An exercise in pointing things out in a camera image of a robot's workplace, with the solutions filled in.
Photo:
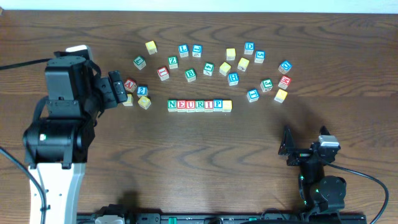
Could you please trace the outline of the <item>red I block sideways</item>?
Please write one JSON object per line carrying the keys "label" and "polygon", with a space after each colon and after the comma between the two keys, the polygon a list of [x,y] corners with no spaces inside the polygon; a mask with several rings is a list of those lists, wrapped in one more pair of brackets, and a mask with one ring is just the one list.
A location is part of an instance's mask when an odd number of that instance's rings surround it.
{"label": "red I block sideways", "polygon": [[157,74],[161,81],[164,81],[164,80],[167,80],[170,78],[169,71],[167,70],[166,67],[161,67],[161,68],[157,69]]}

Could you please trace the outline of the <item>green N block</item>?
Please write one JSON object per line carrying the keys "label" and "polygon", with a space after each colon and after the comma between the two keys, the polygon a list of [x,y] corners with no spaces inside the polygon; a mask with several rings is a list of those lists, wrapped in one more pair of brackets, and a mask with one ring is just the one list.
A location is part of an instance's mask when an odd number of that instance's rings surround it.
{"label": "green N block", "polygon": [[167,109],[169,112],[177,111],[177,100],[168,100],[167,101]]}

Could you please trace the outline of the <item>red E block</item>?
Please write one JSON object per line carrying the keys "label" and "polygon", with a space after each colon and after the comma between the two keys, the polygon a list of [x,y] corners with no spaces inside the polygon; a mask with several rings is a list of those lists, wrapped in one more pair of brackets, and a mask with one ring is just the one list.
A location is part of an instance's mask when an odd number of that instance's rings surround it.
{"label": "red E block", "polygon": [[185,100],[177,100],[177,111],[178,112],[186,112],[186,101]]}

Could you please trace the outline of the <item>red U block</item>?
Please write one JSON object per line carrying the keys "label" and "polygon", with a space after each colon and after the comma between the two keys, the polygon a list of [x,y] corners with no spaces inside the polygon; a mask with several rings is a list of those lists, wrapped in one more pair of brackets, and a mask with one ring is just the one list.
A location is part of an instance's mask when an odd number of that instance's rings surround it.
{"label": "red U block", "polygon": [[187,100],[185,102],[185,108],[187,113],[194,113],[196,110],[196,101],[195,100]]}

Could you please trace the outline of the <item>green R block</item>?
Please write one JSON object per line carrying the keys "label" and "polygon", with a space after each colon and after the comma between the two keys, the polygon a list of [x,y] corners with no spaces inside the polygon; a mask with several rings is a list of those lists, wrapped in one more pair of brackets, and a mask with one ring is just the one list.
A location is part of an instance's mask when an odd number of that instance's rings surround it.
{"label": "green R block", "polygon": [[204,100],[196,100],[195,101],[195,111],[196,112],[204,112],[205,111],[205,101]]}

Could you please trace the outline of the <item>blue P block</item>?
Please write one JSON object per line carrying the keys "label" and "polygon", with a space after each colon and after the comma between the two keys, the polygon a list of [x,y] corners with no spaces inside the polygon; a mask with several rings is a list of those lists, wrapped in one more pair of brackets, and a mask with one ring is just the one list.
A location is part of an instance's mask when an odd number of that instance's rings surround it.
{"label": "blue P block", "polygon": [[213,100],[213,111],[221,112],[223,110],[223,100],[215,99]]}

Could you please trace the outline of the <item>red I block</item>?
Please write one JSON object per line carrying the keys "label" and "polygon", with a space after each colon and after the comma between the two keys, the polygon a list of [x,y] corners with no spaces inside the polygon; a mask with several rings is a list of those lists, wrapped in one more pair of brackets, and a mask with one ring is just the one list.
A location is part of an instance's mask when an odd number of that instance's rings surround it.
{"label": "red I block", "polygon": [[205,100],[205,112],[206,113],[214,112],[214,101],[213,100]]}

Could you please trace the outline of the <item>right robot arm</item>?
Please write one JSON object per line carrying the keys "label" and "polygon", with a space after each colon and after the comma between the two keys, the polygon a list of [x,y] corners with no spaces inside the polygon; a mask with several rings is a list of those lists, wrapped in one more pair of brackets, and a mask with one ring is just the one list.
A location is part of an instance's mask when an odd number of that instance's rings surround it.
{"label": "right robot arm", "polygon": [[298,186],[305,207],[300,212],[301,219],[309,221],[310,217],[338,213],[345,207],[346,181],[342,177],[325,175],[324,167],[335,160],[341,149],[337,138],[321,127],[318,140],[308,148],[298,148],[288,126],[278,155],[287,156],[288,166],[298,166]]}

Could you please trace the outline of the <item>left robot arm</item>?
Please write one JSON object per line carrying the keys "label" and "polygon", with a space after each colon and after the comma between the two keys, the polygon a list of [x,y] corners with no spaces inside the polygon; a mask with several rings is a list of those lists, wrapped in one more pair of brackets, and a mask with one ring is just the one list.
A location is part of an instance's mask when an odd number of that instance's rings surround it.
{"label": "left robot arm", "polygon": [[23,135],[28,171],[46,201],[45,223],[76,223],[80,186],[97,119],[127,100],[121,74],[102,77],[92,60],[64,56],[45,68],[48,95]]}

